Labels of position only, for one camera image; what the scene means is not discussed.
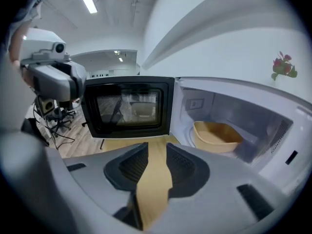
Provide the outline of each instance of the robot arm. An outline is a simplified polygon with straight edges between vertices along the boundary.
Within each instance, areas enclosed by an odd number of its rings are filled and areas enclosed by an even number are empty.
[[[30,28],[24,37],[20,64],[32,77],[38,95],[57,101],[69,101],[83,95],[85,68],[70,61],[65,49],[66,43],[51,31]]]

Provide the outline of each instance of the ceiling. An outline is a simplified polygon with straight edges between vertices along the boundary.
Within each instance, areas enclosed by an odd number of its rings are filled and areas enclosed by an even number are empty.
[[[87,71],[95,71],[102,69],[109,69],[113,66],[127,65],[128,67],[136,67],[137,52],[131,50],[119,50],[120,55],[116,55],[114,50],[107,50],[101,52],[87,53],[72,57],[72,61],[84,66]]]
[[[33,26],[66,34],[79,29],[135,28],[144,30],[155,0],[94,0],[97,13],[90,14],[83,0],[43,0],[41,19]]]

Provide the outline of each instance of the red flower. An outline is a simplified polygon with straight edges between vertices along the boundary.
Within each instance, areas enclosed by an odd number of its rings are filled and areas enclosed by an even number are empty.
[[[285,74],[288,74],[291,71],[292,67],[290,66],[290,64],[285,64]]]
[[[282,59],[277,59],[277,58],[276,58],[276,59],[273,61],[273,63],[274,63],[274,67],[280,66],[281,63],[282,63]]]
[[[289,55],[285,55],[284,59],[285,60],[291,60],[292,58]]]

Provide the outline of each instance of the microwave door window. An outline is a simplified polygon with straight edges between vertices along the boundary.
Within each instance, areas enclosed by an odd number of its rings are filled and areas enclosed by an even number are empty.
[[[103,124],[143,126],[160,124],[159,93],[99,96],[97,104]]]

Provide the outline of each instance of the green leaf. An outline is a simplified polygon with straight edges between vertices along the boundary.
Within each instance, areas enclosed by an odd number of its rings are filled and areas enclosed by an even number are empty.
[[[277,76],[278,76],[278,74],[277,74],[277,73],[273,73],[273,74],[271,74],[271,78],[272,78],[273,80],[275,80]]]
[[[283,65],[276,66],[273,68],[273,71],[278,73],[279,75],[283,75],[284,74],[284,66]]]
[[[290,70],[290,72],[287,74],[287,76],[292,77],[292,78],[296,78],[298,75],[298,72],[295,70],[295,67],[292,66],[292,69]]]

